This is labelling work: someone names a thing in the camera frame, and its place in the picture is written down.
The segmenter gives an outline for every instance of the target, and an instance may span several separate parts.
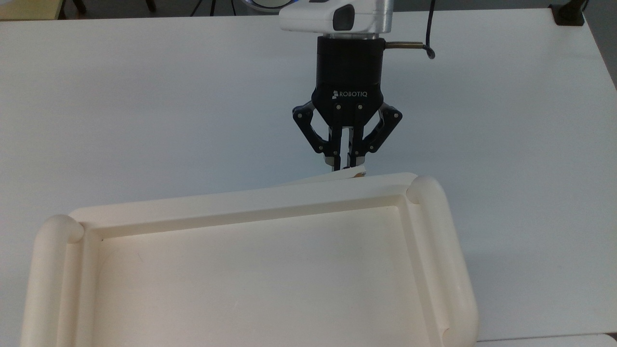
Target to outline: white robot arm housing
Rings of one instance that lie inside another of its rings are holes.
[[[393,0],[298,0],[281,9],[281,28],[322,34],[381,34],[392,28]]]

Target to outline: tray handle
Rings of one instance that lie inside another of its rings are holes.
[[[437,253],[437,276],[445,288],[449,323],[442,343],[473,346],[478,337],[478,307],[444,190],[434,178],[419,176],[407,190],[407,198],[421,206]]]
[[[59,214],[48,218],[36,235],[23,312],[21,347],[56,345],[67,243],[79,242],[83,234],[81,224]]]

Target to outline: black cylindrical mount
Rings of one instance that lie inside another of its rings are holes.
[[[317,39],[317,85],[364,87],[381,82],[386,41]]]

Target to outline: black object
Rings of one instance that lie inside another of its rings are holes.
[[[156,12],[156,4],[154,3],[154,0],[146,0],[146,5],[148,5],[148,10],[150,10],[150,12]]]
[[[367,152],[375,153],[400,122],[402,114],[383,102],[381,64],[386,42],[372,40],[317,39],[317,86],[311,101],[293,110],[298,127],[313,150],[323,153],[333,170],[341,168],[341,136],[349,129],[347,166],[364,163]],[[313,129],[317,109],[328,124],[325,140]],[[364,126],[376,114],[379,123],[364,137]]]
[[[431,48],[431,25],[433,25],[433,12],[435,11],[435,0],[431,0],[431,7],[428,11],[428,21],[426,22],[426,43],[422,47],[426,51],[429,59],[435,59],[435,51]]]
[[[565,5],[549,5],[553,11],[553,18],[557,25],[567,25],[571,27],[582,27],[585,18],[582,16],[582,6],[586,0],[572,0]]]
[[[354,27],[355,9],[354,5],[347,4],[342,6],[332,16],[332,28],[336,31],[351,30]]]
[[[194,16],[194,15],[195,15],[195,12],[197,12],[197,9],[199,8],[199,5],[201,5],[201,2],[202,2],[202,1],[203,1],[203,0],[199,0],[199,1],[197,2],[197,5],[195,5],[195,8],[193,9],[193,11],[191,12],[191,15],[190,15],[189,17],[192,17],[192,16]],[[234,15],[235,15],[235,14],[236,14],[236,11],[235,11],[236,9],[233,7],[233,0],[232,0],[231,5],[232,5],[232,8],[233,8],[233,10],[234,10]],[[215,8],[216,6],[217,6],[217,0],[212,0],[212,3],[210,4],[210,16],[211,16],[211,17],[214,15],[214,8]]]
[[[58,12],[58,19],[66,19],[67,15],[64,12],[64,4],[67,2],[67,0],[62,0],[62,4],[60,5],[60,11]],[[82,0],[73,0],[73,3],[75,4],[75,7],[77,7],[77,12],[79,12],[80,14],[85,14],[86,13],[86,5],[83,4]]]

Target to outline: logo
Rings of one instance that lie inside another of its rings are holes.
[[[367,98],[368,97],[368,93],[366,91],[338,91],[335,90],[332,93],[332,99],[336,99],[336,98],[345,98],[345,97],[363,97],[363,98]]]

